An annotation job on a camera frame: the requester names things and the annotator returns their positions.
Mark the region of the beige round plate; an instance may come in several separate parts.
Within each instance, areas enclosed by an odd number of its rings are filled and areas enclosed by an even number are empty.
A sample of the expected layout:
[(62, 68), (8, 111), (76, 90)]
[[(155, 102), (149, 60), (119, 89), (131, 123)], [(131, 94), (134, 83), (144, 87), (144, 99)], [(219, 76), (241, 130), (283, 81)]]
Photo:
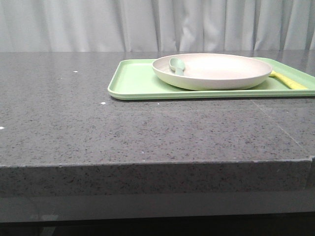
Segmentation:
[[(171, 58), (184, 62), (183, 75), (171, 69)], [(190, 90), (249, 89), (263, 83), (272, 72), (272, 66), (258, 59), (211, 53), (165, 56), (155, 60), (152, 67), (165, 83)]]

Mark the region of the white curtain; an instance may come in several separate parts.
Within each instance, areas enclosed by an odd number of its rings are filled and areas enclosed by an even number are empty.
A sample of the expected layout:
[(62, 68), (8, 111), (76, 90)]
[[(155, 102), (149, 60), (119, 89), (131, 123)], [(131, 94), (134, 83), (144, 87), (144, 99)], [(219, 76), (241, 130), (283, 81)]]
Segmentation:
[(3, 0), (2, 52), (312, 50), (312, 0)]

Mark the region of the sage green spoon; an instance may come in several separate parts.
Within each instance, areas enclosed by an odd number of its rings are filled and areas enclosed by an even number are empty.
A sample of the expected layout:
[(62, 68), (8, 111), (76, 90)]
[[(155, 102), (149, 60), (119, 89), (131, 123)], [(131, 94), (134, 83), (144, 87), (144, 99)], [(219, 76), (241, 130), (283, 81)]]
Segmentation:
[(171, 58), (169, 60), (169, 67), (176, 75), (184, 75), (185, 64), (181, 59)]

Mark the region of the yellow plastic fork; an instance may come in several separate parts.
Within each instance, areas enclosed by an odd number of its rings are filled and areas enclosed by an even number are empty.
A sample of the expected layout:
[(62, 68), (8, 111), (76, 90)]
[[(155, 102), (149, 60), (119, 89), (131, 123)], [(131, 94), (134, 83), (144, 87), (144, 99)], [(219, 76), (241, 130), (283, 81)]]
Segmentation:
[(270, 77), (273, 77), (275, 79), (278, 79), (280, 82), (282, 82), (284, 85), (286, 85), (288, 88), (290, 89), (299, 89), (299, 90), (303, 90), (303, 89), (308, 89), (306, 86), (290, 79), (289, 77), (278, 73), (276, 71), (272, 71), (269, 75)]

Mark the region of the light green tray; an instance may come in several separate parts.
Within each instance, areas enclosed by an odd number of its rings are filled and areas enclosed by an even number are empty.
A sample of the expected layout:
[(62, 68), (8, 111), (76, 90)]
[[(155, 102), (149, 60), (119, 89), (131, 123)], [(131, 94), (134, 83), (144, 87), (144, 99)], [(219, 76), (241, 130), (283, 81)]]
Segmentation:
[(212, 98), (278, 98), (313, 97), (315, 78), (273, 59), (260, 58), (273, 69), (304, 85), (306, 89), (290, 89), (275, 78), (246, 90), (192, 91), (171, 86), (160, 80), (152, 69), (152, 59), (128, 59), (119, 63), (109, 83), (109, 94), (119, 100), (174, 100)]

